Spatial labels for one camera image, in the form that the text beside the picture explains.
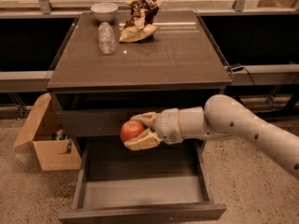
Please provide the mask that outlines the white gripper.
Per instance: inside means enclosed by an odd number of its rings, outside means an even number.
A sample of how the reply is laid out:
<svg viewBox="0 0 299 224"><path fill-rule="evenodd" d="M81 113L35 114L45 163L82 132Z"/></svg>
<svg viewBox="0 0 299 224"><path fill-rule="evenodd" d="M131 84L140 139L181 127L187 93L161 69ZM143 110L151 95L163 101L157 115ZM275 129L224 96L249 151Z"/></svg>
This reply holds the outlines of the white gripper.
<svg viewBox="0 0 299 224"><path fill-rule="evenodd" d="M159 114L147 112L134 115L131 120L136 120L148 127L139 136L124 142L124 145L132 151L154 148L162 141L168 145L183 141L177 108L166 109Z"/></svg>

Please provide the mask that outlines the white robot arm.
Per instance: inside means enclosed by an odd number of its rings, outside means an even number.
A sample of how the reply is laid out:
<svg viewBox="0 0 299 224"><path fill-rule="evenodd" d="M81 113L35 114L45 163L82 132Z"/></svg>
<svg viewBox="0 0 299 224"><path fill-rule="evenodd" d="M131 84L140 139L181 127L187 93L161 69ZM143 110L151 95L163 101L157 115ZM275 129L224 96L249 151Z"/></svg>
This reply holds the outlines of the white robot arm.
<svg viewBox="0 0 299 224"><path fill-rule="evenodd" d="M124 142L131 150L157 147L162 142L173 145L187 139L223 140L235 135L299 179L299 137L260 119L229 96L217 94L203 107L148 112L132 119L145 125L146 130Z"/></svg>

